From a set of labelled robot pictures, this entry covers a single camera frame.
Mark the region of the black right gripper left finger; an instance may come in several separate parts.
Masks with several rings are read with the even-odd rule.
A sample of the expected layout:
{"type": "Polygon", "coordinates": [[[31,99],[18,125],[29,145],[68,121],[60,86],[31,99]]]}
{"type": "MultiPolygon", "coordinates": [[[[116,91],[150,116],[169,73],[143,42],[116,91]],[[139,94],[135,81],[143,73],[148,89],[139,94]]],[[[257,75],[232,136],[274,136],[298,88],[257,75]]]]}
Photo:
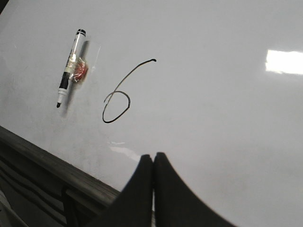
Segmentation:
{"type": "Polygon", "coordinates": [[[152,225],[153,162],[149,155],[138,166],[114,202],[88,227],[150,227],[152,225]]]}

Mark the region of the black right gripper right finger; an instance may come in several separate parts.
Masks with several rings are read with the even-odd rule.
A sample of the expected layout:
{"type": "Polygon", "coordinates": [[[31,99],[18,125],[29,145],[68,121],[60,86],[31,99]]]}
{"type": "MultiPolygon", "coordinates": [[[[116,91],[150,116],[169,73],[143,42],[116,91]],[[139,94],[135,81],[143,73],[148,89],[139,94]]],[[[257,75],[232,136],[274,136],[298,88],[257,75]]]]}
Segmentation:
{"type": "Polygon", "coordinates": [[[232,227],[205,205],[177,174],[165,153],[153,163],[155,219],[158,227],[232,227]]]}

